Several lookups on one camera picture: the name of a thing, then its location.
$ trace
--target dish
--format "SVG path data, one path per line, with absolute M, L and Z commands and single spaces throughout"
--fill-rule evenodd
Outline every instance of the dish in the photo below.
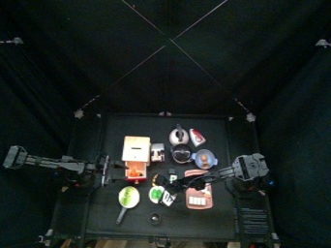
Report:
M 207 170 L 187 170 L 185 176 L 203 174 L 205 172 Z M 207 184 L 205 188 L 200 191 L 192 188 L 185 190 L 185 206 L 189 209 L 208 209 L 213 206 L 211 184 Z
M 148 192 L 151 202 L 153 202 L 155 204 L 159 204 L 159 201 L 163 196 L 163 192 L 164 192 L 164 188 L 161 186 L 151 187 L 149 192 Z

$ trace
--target plate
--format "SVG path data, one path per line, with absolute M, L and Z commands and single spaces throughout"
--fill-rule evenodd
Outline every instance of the plate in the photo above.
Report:
M 155 204 L 159 204 L 163 192 L 164 192 L 164 188 L 161 186 L 151 187 L 149 193 L 148 193 L 151 202 L 153 202 Z

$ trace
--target toy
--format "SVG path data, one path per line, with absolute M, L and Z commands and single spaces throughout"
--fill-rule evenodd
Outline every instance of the toy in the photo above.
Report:
M 151 145 L 151 162 L 163 162 L 164 161 L 164 144 L 153 143 Z

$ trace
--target utensil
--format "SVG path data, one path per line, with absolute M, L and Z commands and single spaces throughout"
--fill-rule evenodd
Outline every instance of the utensil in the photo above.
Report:
M 180 143 L 171 147 L 171 154 L 173 160 L 179 164 L 191 162 L 191 149 L 189 146 L 184 143 Z
M 139 202 L 140 202 L 139 190 L 132 186 L 124 187 L 119 192 L 119 203 L 121 204 L 121 210 L 119 213 L 116 224 L 120 224 L 121 218 L 123 218 L 124 213 L 127 212 L 128 208 L 135 207 Z
M 169 142 L 172 145 L 177 145 L 180 143 L 188 143 L 189 136 L 187 130 L 183 129 L 181 125 L 177 124 L 176 129 L 172 130 L 169 134 Z

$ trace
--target small container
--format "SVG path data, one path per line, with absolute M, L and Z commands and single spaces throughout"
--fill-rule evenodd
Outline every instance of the small container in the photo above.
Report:
M 149 223 L 152 225 L 157 225 L 160 223 L 160 215 L 157 213 L 152 213 L 149 215 Z
M 196 153 L 192 153 L 191 159 L 195 160 L 195 164 L 204 170 L 211 169 L 219 163 L 213 153 L 207 149 L 201 149 Z

